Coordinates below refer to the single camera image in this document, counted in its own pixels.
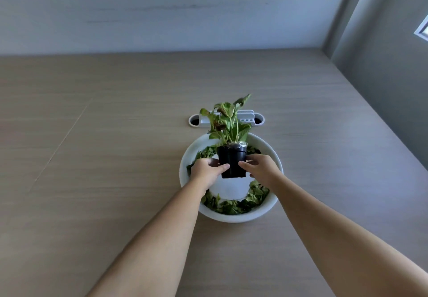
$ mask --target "window frame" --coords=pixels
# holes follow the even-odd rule
[[[428,35],[424,34],[424,32],[427,32],[427,30],[428,30],[428,16],[424,19],[422,24],[417,28],[417,30],[415,31],[415,34],[418,37],[428,41]]]

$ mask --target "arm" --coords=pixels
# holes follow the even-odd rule
[[[428,296],[428,273],[286,178],[269,156],[248,158],[240,166],[276,194],[336,296]]]
[[[217,176],[229,168],[199,159],[192,176],[124,248],[87,297],[174,296],[185,266],[199,204]]]

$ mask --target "white desk organizer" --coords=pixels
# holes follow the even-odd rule
[[[265,117],[260,113],[254,113],[253,110],[239,110],[237,116],[242,123],[249,123],[252,127],[262,126],[265,123]],[[194,114],[189,117],[189,125],[194,128],[209,128],[210,120],[207,116]]]

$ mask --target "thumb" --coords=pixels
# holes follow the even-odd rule
[[[238,165],[241,166],[244,170],[251,173],[251,170],[254,169],[254,165],[251,165],[247,162],[239,161]]]
[[[229,164],[223,164],[216,167],[218,175],[222,174],[223,172],[226,172],[230,168]]]

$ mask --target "wood grain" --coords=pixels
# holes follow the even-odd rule
[[[0,59],[2,296],[82,296],[179,189],[189,115],[252,93],[315,197],[428,269],[428,173],[318,50]],[[277,204],[199,216],[177,296],[332,296]]]

